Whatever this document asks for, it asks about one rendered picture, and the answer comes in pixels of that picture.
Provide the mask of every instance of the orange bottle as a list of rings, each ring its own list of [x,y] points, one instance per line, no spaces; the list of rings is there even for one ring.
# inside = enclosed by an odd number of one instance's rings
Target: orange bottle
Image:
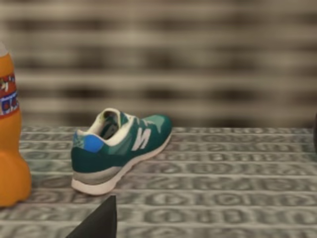
[[[31,174],[19,153],[21,111],[12,59],[0,42],[0,207],[28,198]]]

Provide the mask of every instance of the gray midsole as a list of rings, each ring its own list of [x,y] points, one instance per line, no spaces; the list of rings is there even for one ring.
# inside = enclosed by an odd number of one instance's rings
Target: gray midsole
[[[112,179],[122,167],[111,167],[109,169],[95,173],[78,173],[74,172],[73,178],[88,185],[98,185]]]

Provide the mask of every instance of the green sneaker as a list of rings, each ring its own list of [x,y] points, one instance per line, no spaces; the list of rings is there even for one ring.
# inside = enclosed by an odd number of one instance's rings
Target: green sneaker
[[[116,109],[105,109],[87,131],[74,134],[71,161],[72,187],[102,195],[137,163],[160,153],[171,137],[168,117],[139,119]]]

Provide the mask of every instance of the black object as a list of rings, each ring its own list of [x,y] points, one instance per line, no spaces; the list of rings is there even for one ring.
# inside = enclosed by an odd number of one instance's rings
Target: black object
[[[116,199],[110,196],[66,238],[116,238],[116,233]]]
[[[317,153],[317,114],[315,115],[314,127],[313,127],[313,141],[315,152]]]

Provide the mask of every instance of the white n logo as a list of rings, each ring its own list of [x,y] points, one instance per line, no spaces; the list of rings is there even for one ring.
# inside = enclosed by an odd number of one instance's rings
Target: white n logo
[[[142,128],[139,128],[137,138],[132,147],[132,151],[136,151],[138,149],[144,149],[149,141],[151,135],[150,129],[145,129],[142,133]]]

